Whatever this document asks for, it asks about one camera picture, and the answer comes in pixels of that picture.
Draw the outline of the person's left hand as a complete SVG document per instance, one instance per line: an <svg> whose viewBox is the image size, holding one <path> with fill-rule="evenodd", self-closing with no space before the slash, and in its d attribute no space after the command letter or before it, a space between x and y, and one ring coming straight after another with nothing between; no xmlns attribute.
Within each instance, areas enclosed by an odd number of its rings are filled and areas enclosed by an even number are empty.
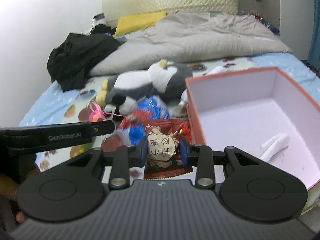
<svg viewBox="0 0 320 240"><path fill-rule="evenodd" d="M12 179L5 175L1 175L0 178L0 192L1 194L9 199L16 201L17 198L17 189L18 189L18 184L15 183Z"/></svg>

